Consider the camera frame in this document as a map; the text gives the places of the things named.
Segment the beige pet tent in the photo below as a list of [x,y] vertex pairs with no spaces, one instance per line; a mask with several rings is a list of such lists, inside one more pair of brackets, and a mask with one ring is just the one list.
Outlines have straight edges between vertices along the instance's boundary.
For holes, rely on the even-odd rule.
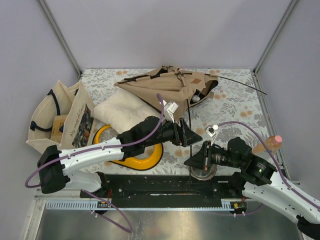
[[[189,107],[193,107],[205,99],[214,97],[213,89],[219,84],[218,78],[204,75],[203,72],[184,70],[174,66],[162,66],[145,74],[124,78],[114,85],[135,95],[143,102],[161,111],[157,94],[166,102],[175,102],[178,109],[175,118],[181,118]],[[193,95],[200,101],[193,102]]]

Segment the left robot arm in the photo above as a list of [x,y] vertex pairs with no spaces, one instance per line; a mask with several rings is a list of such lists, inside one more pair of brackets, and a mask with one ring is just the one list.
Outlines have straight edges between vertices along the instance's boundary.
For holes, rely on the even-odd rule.
[[179,121],[160,121],[149,116],[130,130],[99,144],[64,150],[56,145],[47,147],[37,162],[41,192],[51,194],[70,188],[86,190],[98,198],[106,196],[109,186],[102,177],[81,170],[102,162],[132,158],[144,153],[146,147],[165,142],[188,147],[202,141],[183,118]]

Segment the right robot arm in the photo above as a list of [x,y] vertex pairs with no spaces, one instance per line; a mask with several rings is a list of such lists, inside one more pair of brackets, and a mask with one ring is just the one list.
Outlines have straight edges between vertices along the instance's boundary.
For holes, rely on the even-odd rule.
[[304,235],[320,238],[320,201],[290,182],[273,164],[254,155],[240,137],[231,139],[227,148],[205,141],[184,164],[199,170],[213,165],[240,169],[229,179],[231,197],[243,195],[259,201],[295,223]]

